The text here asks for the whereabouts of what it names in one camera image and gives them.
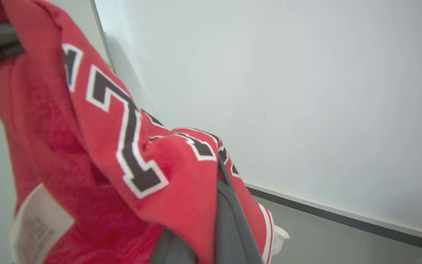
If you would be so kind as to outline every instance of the care label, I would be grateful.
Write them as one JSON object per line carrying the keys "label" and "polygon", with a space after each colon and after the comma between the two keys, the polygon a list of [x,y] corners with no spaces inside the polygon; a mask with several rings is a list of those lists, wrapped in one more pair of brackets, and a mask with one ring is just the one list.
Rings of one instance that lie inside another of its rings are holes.
{"label": "care label", "polygon": [[42,264],[74,222],[43,184],[37,186],[22,203],[12,226],[10,247],[15,264]]}

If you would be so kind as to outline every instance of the floor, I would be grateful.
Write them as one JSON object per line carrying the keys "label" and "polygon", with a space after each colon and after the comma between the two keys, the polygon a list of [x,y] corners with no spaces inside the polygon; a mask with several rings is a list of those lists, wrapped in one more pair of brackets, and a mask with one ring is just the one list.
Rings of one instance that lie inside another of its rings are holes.
{"label": "floor", "polygon": [[291,237],[271,264],[413,264],[422,254],[419,247],[255,199]]}

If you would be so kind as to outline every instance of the red fabric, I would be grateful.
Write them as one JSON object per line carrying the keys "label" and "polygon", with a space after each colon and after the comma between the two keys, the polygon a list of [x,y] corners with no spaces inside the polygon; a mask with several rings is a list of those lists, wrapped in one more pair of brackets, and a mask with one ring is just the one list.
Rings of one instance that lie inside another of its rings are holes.
{"label": "red fabric", "polygon": [[[146,263],[162,226],[188,242],[201,263],[211,264],[218,153],[233,175],[260,251],[268,247],[268,223],[234,177],[221,140],[194,129],[166,130],[140,110],[58,7],[29,0],[2,4],[26,50],[0,65],[0,118],[10,146],[16,210],[42,183],[76,220],[46,264]],[[82,51],[77,76],[66,66],[69,50],[63,45]],[[108,86],[96,85],[101,81]],[[124,131],[133,132],[131,144],[122,145],[131,136]],[[197,155],[194,144],[211,152]],[[133,179],[160,179],[157,172],[164,175],[159,183],[135,189]]]}

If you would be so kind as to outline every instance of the red garment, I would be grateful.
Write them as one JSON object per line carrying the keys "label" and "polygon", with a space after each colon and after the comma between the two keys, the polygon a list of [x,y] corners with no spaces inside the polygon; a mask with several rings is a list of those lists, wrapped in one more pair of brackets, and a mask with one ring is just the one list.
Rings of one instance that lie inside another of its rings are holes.
{"label": "red garment", "polygon": [[0,118],[16,210],[42,183],[76,221],[46,264],[146,263],[162,226],[188,242],[201,263],[211,264],[218,154],[269,261],[271,214],[236,177],[218,137],[166,130],[140,110],[58,7],[28,0],[2,5],[25,48],[0,65]]}

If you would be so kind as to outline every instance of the baseboard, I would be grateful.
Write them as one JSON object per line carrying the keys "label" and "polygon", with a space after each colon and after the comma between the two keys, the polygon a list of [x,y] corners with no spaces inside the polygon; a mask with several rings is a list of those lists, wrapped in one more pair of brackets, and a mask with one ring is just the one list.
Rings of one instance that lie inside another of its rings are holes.
{"label": "baseboard", "polygon": [[257,197],[422,248],[422,228],[382,219],[243,179]]}

